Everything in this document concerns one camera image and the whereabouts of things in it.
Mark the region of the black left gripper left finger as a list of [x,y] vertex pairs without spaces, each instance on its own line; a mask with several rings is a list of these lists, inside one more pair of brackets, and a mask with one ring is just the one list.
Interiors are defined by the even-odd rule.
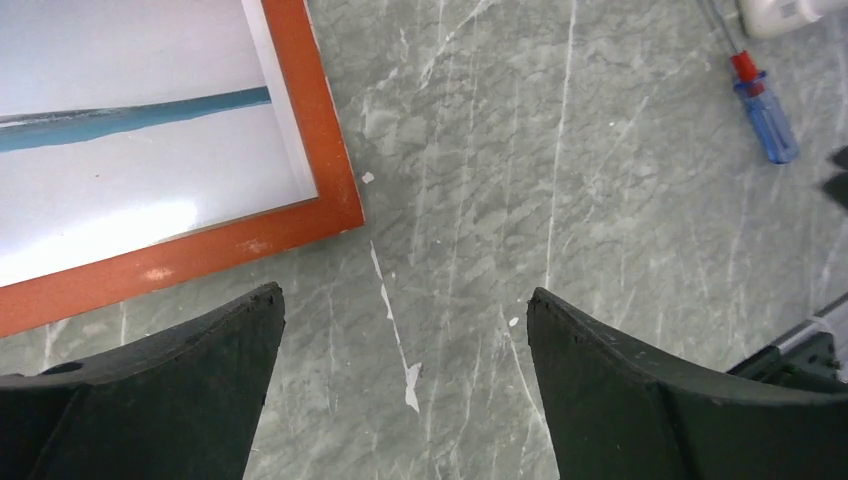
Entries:
[[1,379],[5,479],[240,479],[285,328],[280,286]]

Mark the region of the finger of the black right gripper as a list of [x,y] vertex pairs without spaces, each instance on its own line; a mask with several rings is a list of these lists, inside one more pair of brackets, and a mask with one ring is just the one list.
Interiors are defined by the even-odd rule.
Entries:
[[824,194],[844,210],[848,209],[848,147],[844,146],[831,156],[837,171],[822,185]]

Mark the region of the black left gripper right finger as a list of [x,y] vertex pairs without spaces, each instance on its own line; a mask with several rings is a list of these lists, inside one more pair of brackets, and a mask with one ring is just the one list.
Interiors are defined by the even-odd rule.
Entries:
[[672,355],[536,289],[528,343],[563,479],[843,479],[847,392]]

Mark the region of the blue red screwdriver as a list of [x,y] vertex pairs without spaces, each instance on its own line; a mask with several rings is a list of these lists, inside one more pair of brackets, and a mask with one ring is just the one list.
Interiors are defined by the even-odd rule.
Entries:
[[791,163],[800,150],[790,122],[770,86],[767,72],[760,69],[749,52],[741,48],[715,1],[698,1],[707,21],[721,31],[729,51],[733,72],[733,91],[753,128],[769,162]]

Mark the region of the orange wooden picture frame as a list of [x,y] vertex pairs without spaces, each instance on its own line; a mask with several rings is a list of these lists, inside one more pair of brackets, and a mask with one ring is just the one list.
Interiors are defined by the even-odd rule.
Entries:
[[4,286],[9,336],[358,228],[365,222],[351,161],[304,1],[261,4],[317,196],[110,259]]

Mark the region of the landscape photo print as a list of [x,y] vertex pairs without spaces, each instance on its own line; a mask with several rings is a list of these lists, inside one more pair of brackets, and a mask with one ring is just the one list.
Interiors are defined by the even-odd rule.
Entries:
[[1,5],[1,282],[313,199],[260,1]]

